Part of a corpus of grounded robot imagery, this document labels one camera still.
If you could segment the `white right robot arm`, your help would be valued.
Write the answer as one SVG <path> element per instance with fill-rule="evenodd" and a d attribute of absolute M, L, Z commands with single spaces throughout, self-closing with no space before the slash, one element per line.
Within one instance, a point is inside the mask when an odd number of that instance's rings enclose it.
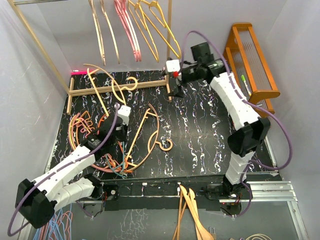
<path fill-rule="evenodd" d="M 233 199 L 245 187 L 246 168 L 257 147 L 264 141 L 271 123 L 246 102 L 226 60 L 215 59 L 208 42 L 192 46 L 191 51 L 194 63 L 189 63 L 187 67 L 182 67 L 177 59 L 169 58 L 165 62 L 164 72 L 176 83 L 176 89 L 168 96 L 182 98 L 182 87 L 190 82 L 205 80 L 222 100 L 235 129 L 227 139 L 231 156 L 221 187 L 208 186 L 207 190 L 221 192 Z"/>

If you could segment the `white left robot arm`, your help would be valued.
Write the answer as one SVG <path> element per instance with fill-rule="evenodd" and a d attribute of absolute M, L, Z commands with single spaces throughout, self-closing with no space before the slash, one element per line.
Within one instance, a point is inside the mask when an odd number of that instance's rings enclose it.
<path fill-rule="evenodd" d="M 17 188 L 15 207 L 35 229 L 46 225 L 53 215 L 82 198 L 93 200 L 103 195 L 103 187 L 91 176 L 71 180 L 110 152 L 117 141 L 125 141 L 129 115 L 118 112 L 113 120 L 87 136 L 76 149 L 47 173 L 30 181 L 24 179 Z"/>

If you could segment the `yellow velvet hanger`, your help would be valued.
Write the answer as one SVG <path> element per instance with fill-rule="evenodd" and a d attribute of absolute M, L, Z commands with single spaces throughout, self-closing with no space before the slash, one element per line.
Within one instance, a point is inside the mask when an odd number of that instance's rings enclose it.
<path fill-rule="evenodd" d="M 181 58 L 181 48 L 172 30 L 173 1 L 168 0 L 167 11 L 164 12 L 157 0 L 139 0 L 146 17 L 146 23 L 151 26 L 166 44 L 166 56 L 173 54 Z"/>
<path fill-rule="evenodd" d="M 146 42 L 150 52 L 152 53 L 155 61 L 158 63 L 159 62 L 158 49 L 154 42 L 153 36 L 149 30 L 149 27 L 147 25 L 145 12 L 141 4 L 138 1 L 133 2 L 132 0 L 128 0 L 127 7 L 142 37 L 144 38 L 144 41 Z"/>

